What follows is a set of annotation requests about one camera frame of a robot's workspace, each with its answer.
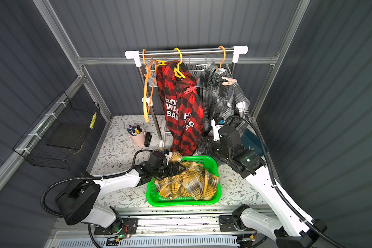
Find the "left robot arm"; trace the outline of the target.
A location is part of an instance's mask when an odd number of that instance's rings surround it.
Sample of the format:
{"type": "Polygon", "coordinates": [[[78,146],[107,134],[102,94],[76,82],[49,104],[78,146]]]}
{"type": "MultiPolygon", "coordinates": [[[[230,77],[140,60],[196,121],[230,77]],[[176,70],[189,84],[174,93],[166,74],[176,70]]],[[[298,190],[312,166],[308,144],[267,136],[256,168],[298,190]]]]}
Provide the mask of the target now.
{"type": "Polygon", "coordinates": [[[169,162],[164,151],[147,150],[150,154],[147,161],[137,165],[133,160],[131,167],[117,174],[92,176],[84,173],[80,177],[64,179],[47,187],[40,198],[42,209],[57,217],[62,217],[67,225],[78,223],[97,224],[107,228],[120,221],[120,215],[112,207],[103,207],[97,199],[108,193],[136,188],[149,183],[153,178],[162,180],[181,174],[186,167],[180,162],[169,162]],[[55,198],[58,210],[46,204],[48,193],[65,184],[66,187],[55,198]]]}

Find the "yellow plastic hanger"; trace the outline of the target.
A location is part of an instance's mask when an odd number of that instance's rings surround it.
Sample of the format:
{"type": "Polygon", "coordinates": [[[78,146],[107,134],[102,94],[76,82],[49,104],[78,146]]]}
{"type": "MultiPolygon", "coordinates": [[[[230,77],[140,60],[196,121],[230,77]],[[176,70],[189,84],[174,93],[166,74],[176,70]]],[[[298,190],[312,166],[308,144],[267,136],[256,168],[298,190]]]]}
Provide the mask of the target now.
{"type": "Polygon", "coordinates": [[[183,62],[183,57],[182,57],[182,53],[181,53],[181,50],[179,48],[175,48],[174,50],[176,50],[179,54],[179,57],[180,57],[180,61],[177,63],[177,66],[174,68],[174,74],[177,78],[180,78],[180,79],[185,79],[186,76],[181,72],[180,70],[180,65],[182,64],[183,62]]]}

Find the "small yellow clothespin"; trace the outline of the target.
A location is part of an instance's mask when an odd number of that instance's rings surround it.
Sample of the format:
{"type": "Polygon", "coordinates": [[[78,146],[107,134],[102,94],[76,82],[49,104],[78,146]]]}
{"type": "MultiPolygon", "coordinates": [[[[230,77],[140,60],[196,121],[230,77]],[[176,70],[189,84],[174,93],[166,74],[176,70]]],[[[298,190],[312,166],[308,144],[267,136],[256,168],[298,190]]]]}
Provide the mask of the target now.
{"type": "Polygon", "coordinates": [[[157,66],[165,66],[168,64],[167,61],[156,60],[156,62],[157,62],[157,66]]]}

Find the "yellow plaid long-sleeve shirt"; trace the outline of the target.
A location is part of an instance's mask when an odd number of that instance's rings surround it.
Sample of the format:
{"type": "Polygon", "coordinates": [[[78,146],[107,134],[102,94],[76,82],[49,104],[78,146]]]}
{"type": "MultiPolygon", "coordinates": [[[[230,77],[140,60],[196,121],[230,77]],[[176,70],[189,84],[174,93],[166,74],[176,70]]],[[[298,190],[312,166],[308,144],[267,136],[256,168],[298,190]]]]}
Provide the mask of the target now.
{"type": "Polygon", "coordinates": [[[169,200],[192,197],[194,200],[211,200],[218,191],[220,178],[200,163],[182,162],[179,152],[171,152],[169,163],[180,169],[180,174],[154,180],[160,196],[169,200]]]}

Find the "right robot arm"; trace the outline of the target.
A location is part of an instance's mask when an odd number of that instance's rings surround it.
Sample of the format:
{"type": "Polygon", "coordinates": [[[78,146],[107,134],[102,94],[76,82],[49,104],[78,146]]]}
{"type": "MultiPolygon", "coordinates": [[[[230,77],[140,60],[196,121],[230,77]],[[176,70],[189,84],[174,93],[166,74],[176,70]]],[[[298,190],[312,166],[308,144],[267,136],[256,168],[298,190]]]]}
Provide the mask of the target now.
{"type": "Polygon", "coordinates": [[[324,232],[327,226],[321,219],[312,218],[283,189],[274,176],[274,165],[265,148],[265,142],[256,124],[243,118],[256,133],[262,155],[246,149],[239,131],[230,125],[238,115],[211,121],[213,137],[203,136],[198,150],[210,156],[215,154],[245,179],[264,198],[275,217],[268,217],[243,204],[232,212],[236,229],[251,228],[276,242],[279,248],[311,248],[323,239],[336,248],[342,245],[324,232]]]}

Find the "red clothespin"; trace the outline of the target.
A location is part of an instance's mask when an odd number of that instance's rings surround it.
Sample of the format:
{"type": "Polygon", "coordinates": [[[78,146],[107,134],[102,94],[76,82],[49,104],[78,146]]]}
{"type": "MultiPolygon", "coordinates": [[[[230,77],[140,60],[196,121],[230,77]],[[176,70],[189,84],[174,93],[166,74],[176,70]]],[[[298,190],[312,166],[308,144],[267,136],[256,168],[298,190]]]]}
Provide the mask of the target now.
{"type": "Polygon", "coordinates": [[[186,88],[186,90],[184,91],[184,94],[192,93],[192,92],[196,91],[196,89],[197,89],[196,86],[188,87],[188,88],[186,88]]]}

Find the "red black plaid shirt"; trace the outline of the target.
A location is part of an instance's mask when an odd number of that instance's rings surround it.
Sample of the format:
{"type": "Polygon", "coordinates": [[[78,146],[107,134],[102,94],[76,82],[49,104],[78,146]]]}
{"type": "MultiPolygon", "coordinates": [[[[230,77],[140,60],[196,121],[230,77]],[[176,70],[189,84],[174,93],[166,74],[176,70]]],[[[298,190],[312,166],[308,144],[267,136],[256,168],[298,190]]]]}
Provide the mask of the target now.
{"type": "Polygon", "coordinates": [[[196,91],[184,94],[197,80],[189,71],[180,69],[185,79],[177,78],[174,68],[178,61],[157,69],[157,87],[166,125],[173,136],[172,150],[183,156],[195,153],[204,129],[204,104],[196,91]]]}

